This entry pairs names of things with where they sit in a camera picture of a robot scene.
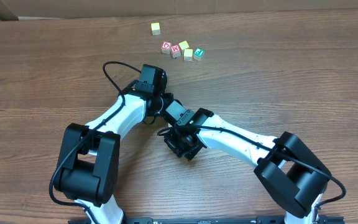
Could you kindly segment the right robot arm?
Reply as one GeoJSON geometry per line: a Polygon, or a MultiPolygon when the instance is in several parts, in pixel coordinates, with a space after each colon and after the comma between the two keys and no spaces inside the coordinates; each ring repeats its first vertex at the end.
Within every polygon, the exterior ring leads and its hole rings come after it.
{"type": "Polygon", "coordinates": [[[176,100],[161,115],[171,126],[161,134],[178,157],[192,160],[203,147],[228,153],[254,167],[266,191],[286,211],[285,223],[318,222],[317,204],[331,173],[296,135],[252,133],[204,108],[188,110],[176,100]]]}

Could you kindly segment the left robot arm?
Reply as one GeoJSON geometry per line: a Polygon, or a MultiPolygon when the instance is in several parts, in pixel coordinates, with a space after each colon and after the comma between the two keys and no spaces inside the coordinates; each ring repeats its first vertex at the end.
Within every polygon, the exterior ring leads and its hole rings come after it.
{"type": "Polygon", "coordinates": [[[121,140],[148,116],[156,118],[169,96],[166,71],[143,65],[139,79],[118,89],[115,104],[85,125],[65,130],[48,191],[59,205],[80,207],[83,223],[122,223],[124,212],[113,193],[117,185],[121,140]]]}

